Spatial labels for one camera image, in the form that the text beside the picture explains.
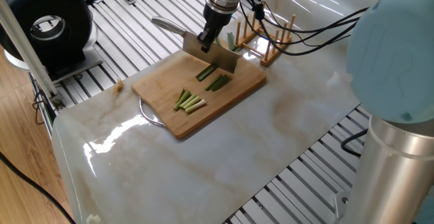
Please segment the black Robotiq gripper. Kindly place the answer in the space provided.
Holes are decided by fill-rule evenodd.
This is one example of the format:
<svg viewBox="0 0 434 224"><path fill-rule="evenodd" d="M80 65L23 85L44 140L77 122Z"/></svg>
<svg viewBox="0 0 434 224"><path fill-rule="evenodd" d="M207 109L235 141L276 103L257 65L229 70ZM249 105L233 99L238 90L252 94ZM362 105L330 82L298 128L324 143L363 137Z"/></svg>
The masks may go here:
<svg viewBox="0 0 434 224"><path fill-rule="evenodd" d="M201 44L201 50L208 51L222 28L231 21L232 14L221 14L206 5L203 16L206 24L204 30L198 34L197 40Z"/></svg>

